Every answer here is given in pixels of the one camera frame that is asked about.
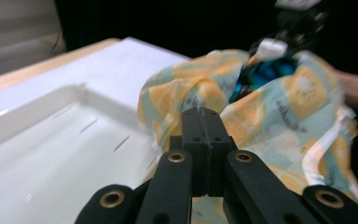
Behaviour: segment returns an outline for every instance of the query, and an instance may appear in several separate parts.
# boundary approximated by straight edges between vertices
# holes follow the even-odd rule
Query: fabric pattern
[[[163,151],[169,136],[181,134],[181,113],[201,106],[218,113],[239,149],[257,154],[290,190],[301,194],[324,184],[358,202],[351,171],[351,141],[357,134],[354,114],[332,66],[309,51],[291,76],[276,78],[232,104],[246,51],[214,51],[163,69],[140,92],[138,115]]]

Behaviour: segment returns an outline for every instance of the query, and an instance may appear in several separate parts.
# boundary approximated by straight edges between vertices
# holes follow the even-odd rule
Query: cable
[[[51,50],[50,53],[52,53],[53,50],[57,47],[58,41],[60,40],[60,36],[61,36],[61,32],[58,33],[56,43],[54,44],[54,47],[53,47],[53,49]]]

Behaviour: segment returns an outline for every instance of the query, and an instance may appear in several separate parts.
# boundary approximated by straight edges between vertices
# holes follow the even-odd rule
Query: screw hole
[[[237,159],[237,161],[243,161],[243,162],[250,162],[253,160],[252,155],[246,152],[237,153],[237,155],[235,155],[235,158]]]
[[[182,153],[173,153],[168,157],[168,160],[171,162],[181,162],[185,160],[185,155]]]
[[[328,190],[316,191],[315,197],[320,203],[332,208],[342,208],[344,206],[344,201],[335,193]]]
[[[154,224],[168,224],[170,223],[170,217],[166,213],[158,213],[153,217]]]
[[[105,208],[114,208],[124,202],[125,195],[121,190],[111,190],[106,192],[100,200],[100,204]]]

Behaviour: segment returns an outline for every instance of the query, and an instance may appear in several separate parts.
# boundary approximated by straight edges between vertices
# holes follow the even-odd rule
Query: wrinkled fabric
[[[167,67],[140,92],[138,116],[163,151],[169,137],[181,135],[181,113],[201,106],[218,112],[239,149],[257,154],[290,190],[309,185],[338,189],[358,202],[351,171],[351,141],[357,134],[353,112],[335,70],[308,51],[297,53],[291,76],[276,78],[239,101],[228,102],[246,51],[215,51]]]

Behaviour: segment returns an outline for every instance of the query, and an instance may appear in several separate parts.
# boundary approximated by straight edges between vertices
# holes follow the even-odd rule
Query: patterned fabric
[[[292,191],[325,184],[358,202],[351,171],[354,114],[344,104],[334,68],[308,51],[293,56],[291,76],[278,77],[230,104],[246,51],[214,51],[163,69],[141,90],[138,115],[163,151],[181,134],[181,113],[202,106],[220,113],[238,148],[251,150]]]

